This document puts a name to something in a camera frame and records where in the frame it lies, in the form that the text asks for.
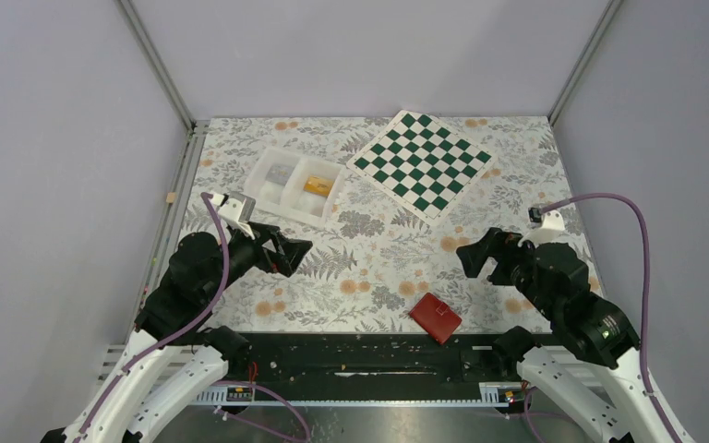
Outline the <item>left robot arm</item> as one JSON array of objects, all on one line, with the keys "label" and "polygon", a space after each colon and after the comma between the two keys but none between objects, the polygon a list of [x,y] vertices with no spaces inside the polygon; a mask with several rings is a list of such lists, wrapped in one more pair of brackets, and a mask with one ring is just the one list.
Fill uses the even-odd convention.
[{"label": "left robot arm", "polygon": [[204,330],[225,289],[251,269],[292,276],[310,240],[253,222],[248,236],[233,228],[223,239],[207,232],[183,237],[159,286],[148,296],[96,397],[70,425],[45,442],[151,442],[203,390],[249,367],[250,344],[223,326]]}]

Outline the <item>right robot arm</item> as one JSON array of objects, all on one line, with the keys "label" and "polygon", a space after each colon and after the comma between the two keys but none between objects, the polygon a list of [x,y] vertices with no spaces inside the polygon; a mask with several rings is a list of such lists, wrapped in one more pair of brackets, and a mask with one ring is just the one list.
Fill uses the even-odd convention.
[{"label": "right robot arm", "polygon": [[488,281],[510,286],[548,320],[552,335],[588,365],[608,398],[586,387],[539,344],[514,327],[494,343],[498,376],[520,378],[542,391],[598,442],[691,442],[648,370],[640,366],[643,344],[627,316],[591,291],[587,265],[562,243],[535,244],[518,233],[491,228],[476,243],[456,250],[463,272],[479,275],[496,263]]}]

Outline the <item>red leather card holder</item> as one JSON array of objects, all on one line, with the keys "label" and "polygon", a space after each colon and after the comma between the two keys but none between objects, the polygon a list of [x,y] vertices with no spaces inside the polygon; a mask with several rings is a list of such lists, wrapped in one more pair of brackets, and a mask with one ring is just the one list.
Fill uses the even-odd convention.
[{"label": "red leather card holder", "polygon": [[414,305],[409,317],[440,345],[447,342],[462,324],[461,317],[432,293],[426,293]]}]

